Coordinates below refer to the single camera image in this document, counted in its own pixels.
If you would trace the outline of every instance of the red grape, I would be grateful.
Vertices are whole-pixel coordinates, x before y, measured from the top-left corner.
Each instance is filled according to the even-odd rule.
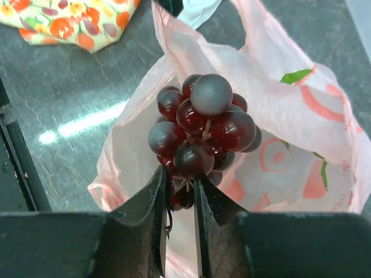
[[[183,93],[185,98],[191,97],[191,90],[192,90],[193,84],[200,77],[201,77],[201,74],[192,74],[184,81],[183,87],[181,88],[181,92]]]
[[[215,162],[213,171],[224,171],[228,169],[233,164],[235,153],[224,150],[214,138],[210,138],[206,142],[214,152]]]
[[[195,111],[188,98],[180,104],[176,113],[176,121],[185,132],[198,135],[205,130],[208,120]]]
[[[248,148],[244,149],[241,152],[255,151],[260,146],[260,144],[261,144],[261,130],[256,126],[256,135],[254,141],[252,142],[251,145],[249,145]]]
[[[183,186],[174,194],[174,191],[177,189],[178,186],[180,186],[181,181],[174,178],[170,178],[168,179],[168,181],[168,202],[170,209],[173,211],[179,211],[183,208],[191,208],[194,204],[194,189],[190,187],[189,191],[187,191],[186,186]]]
[[[188,139],[176,151],[174,165],[176,170],[188,179],[202,173],[208,175],[214,166],[213,150],[202,139]]]
[[[200,114],[216,116],[228,110],[232,97],[228,80],[218,74],[206,74],[193,84],[191,101]]]
[[[173,178],[169,178],[169,188],[168,188],[168,197],[169,197],[169,207],[173,211],[179,211],[187,205],[187,188],[184,186],[179,189],[178,192],[173,193],[175,189],[180,186],[181,181]]]
[[[222,171],[225,171],[226,169],[228,169],[229,167],[231,167],[231,165],[233,164],[235,156],[236,156],[236,154],[234,152],[227,151],[225,153],[225,159],[224,160],[218,161],[218,162],[215,161],[214,171],[222,172]]]
[[[158,118],[156,123],[161,123],[161,122],[175,122],[175,120],[169,120],[167,117],[161,116],[160,118]]]
[[[165,167],[168,173],[172,173],[175,171],[173,158],[163,158],[161,156],[157,156],[157,160]]]
[[[214,153],[214,159],[215,159],[214,168],[213,168],[214,170],[218,168],[219,163],[225,159],[225,157],[227,156],[227,151],[222,149],[219,143],[214,138],[210,138],[206,142],[209,144],[209,146],[211,147]]]
[[[233,94],[232,104],[240,107],[244,112],[248,111],[248,103],[246,100],[239,94]]]
[[[180,90],[177,87],[173,86],[173,85],[165,86],[160,91],[158,91],[158,93],[157,93],[157,100],[158,100],[158,97],[161,94],[163,94],[164,92],[167,92],[167,91],[178,91],[178,92],[180,92]]]
[[[178,91],[165,91],[158,95],[158,110],[169,120],[176,120],[176,111],[183,101],[184,96]]]
[[[212,124],[211,136],[223,149],[239,152],[252,144],[256,134],[254,120],[249,114],[229,111]]]
[[[234,104],[231,104],[231,106],[228,108],[228,111],[240,111],[240,112],[244,112],[244,110],[242,110],[241,107],[239,107],[237,105],[234,105]]]
[[[155,154],[171,158],[186,138],[185,132],[176,123],[159,122],[150,130],[148,143]]]
[[[218,186],[223,179],[223,173],[211,171],[210,174],[207,175],[207,177],[213,185]]]

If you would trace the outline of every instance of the pink plastic bag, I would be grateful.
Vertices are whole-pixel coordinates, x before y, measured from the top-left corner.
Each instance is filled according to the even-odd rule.
[[[148,132],[160,117],[157,91],[191,74],[218,73],[244,96],[263,131],[260,148],[240,154],[219,188],[250,211],[360,213],[371,192],[371,144],[333,72],[313,63],[258,0],[232,0],[246,31],[236,50],[213,45],[153,4],[165,55],[145,75],[118,118],[89,186],[110,211],[138,192],[159,165]],[[288,73],[312,69],[287,85]],[[197,277],[193,211],[174,214],[167,277]]]

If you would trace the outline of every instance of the marble floor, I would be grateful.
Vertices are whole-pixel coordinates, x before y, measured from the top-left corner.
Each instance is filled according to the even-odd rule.
[[[263,2],[314,61],[336,73],[369,135],[371,65],[364,46],[370,43],[361,42],[344,0]],[[214,43],[244,44],[241,21],[229,1],[199,30]],[[358,32],[365,36],[363,29]],[[93,55],[71,45],[30,46],[5,25],[0,34],[0,76],[53,210],[99,210],[86,187],[96,176],[104,140],[163,55],[150,2],[142,1],[118,43]],[[371,214],[370,205],[364,213]]]

